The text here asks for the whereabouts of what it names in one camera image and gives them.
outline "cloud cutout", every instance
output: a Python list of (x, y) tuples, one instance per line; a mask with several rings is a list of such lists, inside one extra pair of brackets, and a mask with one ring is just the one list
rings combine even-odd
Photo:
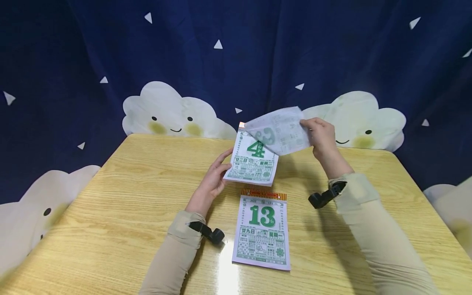
[(459, 186), (438, 184), (423, 191), (438, 215), (472, 259), (472, 177)]
[(377, 99), (369, 92), (348, 92), (332, 103), (307, 108), (303, 114), (333, 124), (338, 146), (393, 152), (403, 144), (406, 117), (396, 109), (379, 109)]
[(99, 169), (48, 171), (20, 201), (0, 205), (0, 279), (23, 261)]
[(235, 139), (236, 130), (216, 117), (213, 107), (195, 97), (182, 97), (164, 82), (146, 84), (141, 95), (123, 102), (126, 135), (149, 133)]

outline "wooden table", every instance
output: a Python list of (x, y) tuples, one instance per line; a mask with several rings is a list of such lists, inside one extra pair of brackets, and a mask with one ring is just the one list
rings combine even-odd
[[(175, 214), (232, 144), (129, 136), (0, 293), (136, 294)], [(386, 151), (341, 152), (378, 189), (441, 294), (470, 294), (472, 262), (397, 158)], [(279, 159), (273, 190), (288, 194), (291, 272), (231, 263), (244, 185), (229, 184), (209, 216), (226, 245), (202, 244), (185, 294), (374, 294), (367, 264), (334, 204), (316, 211), (307, 201), (326, 181), (309, 149)]]

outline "black strap clip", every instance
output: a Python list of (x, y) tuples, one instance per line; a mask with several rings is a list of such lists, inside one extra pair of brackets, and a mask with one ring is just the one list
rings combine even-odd
[(337, 197), (337, 195), (339, 195), (339, 193), (341, 193), (341, 191), (346, 186), (346, 183), (347, 183), (346, 181), (335, 182), (329, 188), (329, 190), (325, 191), (324, 193), (322, 193), (322, 194), (319, 194), (319, 193), (311, 194), (308, 197), (308, 201), (310, 201), (310, 204), (315, 209), (323, 208), (324, 206), (326, 206), (326, 204), (329, 203), (329, 201), (331, 201), (332, 199)]
[(188, 226), (191, 229), (196, 230), (199, 233), (202, 233), (202, 236), (209, 239), (210, 242), (215, 245), (218, 245), (219, 243), (221, 243), (221, 241), (225, 237), (225, 233), (221, 229), (215, 228), (215, 230), (212, 231), (211, 228), (206, 226), (206, 224), (201, 223), (199, 221), (190, 222)]

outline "navy blue curtain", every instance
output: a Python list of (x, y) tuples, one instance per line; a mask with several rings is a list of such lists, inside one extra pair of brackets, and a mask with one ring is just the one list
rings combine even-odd
[(471, 32), (468, 0), (3, 1), (0, 204), (49, 170), (101, 166), (126, 137), (123, 101), (151, 81), (234, 128), (369, 92), (406, 116), (396, 155), (420, 188), (457, 185), (472, 175)]

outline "right hand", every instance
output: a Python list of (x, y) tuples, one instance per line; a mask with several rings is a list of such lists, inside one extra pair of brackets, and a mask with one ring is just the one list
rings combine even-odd
[(325, 155), (337, 152), (334, 126), (320, 118), (301, 120), (300, 124), (308, 129), (313, 156), (320, 160)]
[(333, 125), (320, 118), (300, 120), (300, 124), (308, 129), (310, 144), (313, 146), (313, 156), (320, 162), (328, 179), (354, 173), (352, 167), (336, 147)]

